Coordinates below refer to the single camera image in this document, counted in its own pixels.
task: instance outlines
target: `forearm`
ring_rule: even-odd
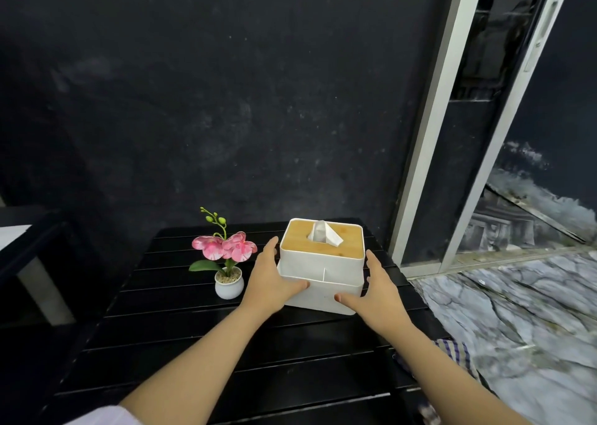
[[[247,343],[266,318],[259,311],[238,307],[121,405],[144,425],[205,424]]]
[[[442,422],[447,425],[530,425],[474,380],[415,326],[386,337],[407,362]]]

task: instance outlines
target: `person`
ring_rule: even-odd
[[[206,424],[244,348],[259,327],[307,280],[278,273],[278,238],[257,256],[241,304],[207,335],[169,362],[119,406],[96,409],[71,425]],[[406,361],[443,424],[528,425],[526,419],[475,381],[410,321],[398,289],[367,251],[369,289],[363,297],[338,293],[335,299],[358,313]]]

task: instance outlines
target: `sleeve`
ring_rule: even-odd
[[[122,406],[105,406],[65,425],[142,425]]]

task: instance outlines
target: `pink flower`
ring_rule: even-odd
[[[238,232],[222,243],[224,258],[231,258],[235,262],[247,261],[251,254],[257,252],[257,246],[251,241],[245,241],[245,232]]]
[[[207,260],[219,260],[224,255],[222,249],[222,240],[218,236],[198,236],[191,243],[194,249],[203,251],[203,255]]]

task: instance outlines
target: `tissue box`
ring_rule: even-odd
[[[308,279],[311,283],[307,290],[291,298],[286,305],[353,315],[353,310],[334,300],[334,294],[361,295],[365,261],[363,228],[355,224],[328,222],[343,240],[334,247],[308,239],[316,222],[291,219],[280,242],[280,275],[289,279]]]

